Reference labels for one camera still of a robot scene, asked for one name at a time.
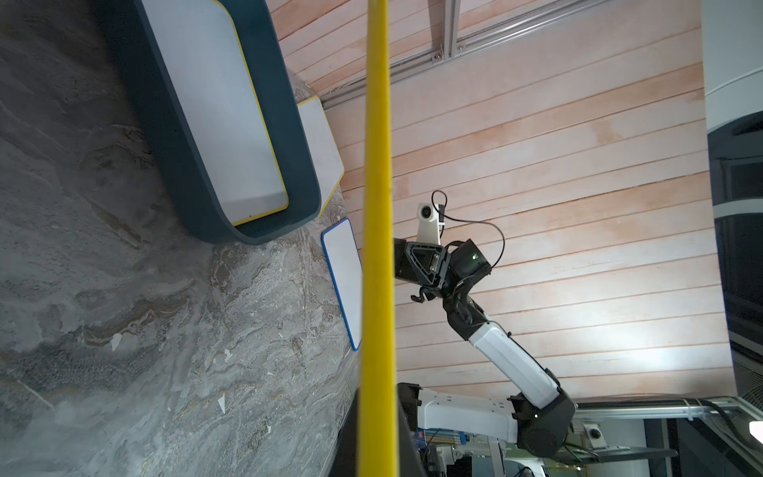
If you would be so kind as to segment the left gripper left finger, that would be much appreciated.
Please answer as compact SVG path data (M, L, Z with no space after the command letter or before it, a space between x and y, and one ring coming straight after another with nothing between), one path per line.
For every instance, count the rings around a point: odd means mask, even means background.
M360 391L357 390L338 433L336 452L328 473L329 477L355 477L357 475L359 400Z

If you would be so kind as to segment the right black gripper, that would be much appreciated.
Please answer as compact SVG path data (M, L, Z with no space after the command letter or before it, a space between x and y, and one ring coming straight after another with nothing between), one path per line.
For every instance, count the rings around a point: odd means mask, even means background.
M418 294L411 296L413 302L424 303L443 298L450 262L445 246L395 238L393 252L395 278L418 286Z

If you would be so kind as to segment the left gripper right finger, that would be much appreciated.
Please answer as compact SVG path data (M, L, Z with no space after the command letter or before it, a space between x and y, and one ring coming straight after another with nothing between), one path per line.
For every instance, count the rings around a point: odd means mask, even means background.
M425 477L421 458L411 437L411 430L404 411L397 412L399 429L399 477Z

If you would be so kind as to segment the teal plastic storage box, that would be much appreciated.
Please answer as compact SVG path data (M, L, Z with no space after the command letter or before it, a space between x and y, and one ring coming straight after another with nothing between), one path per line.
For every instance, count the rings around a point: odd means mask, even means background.
M99 26L185 228L209 244L265 244L315 219L321 194L268 6L219 1L232 16L288 194L288 207L235 226L215 194L143 4L97 1Z

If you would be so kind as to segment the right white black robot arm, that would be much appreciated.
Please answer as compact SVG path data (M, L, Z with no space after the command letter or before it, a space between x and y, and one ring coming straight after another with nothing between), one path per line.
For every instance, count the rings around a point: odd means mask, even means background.
M554 374L491 321L471 297L472 287L493 270L478 246L472 240L441 246L398 238L393 249L395 277L419 288L412 301L440 299L449 326L519 389L518 395L498 403L400 383L397 395L409 430L484 434L535 457L554 457L564 446L576 404Z

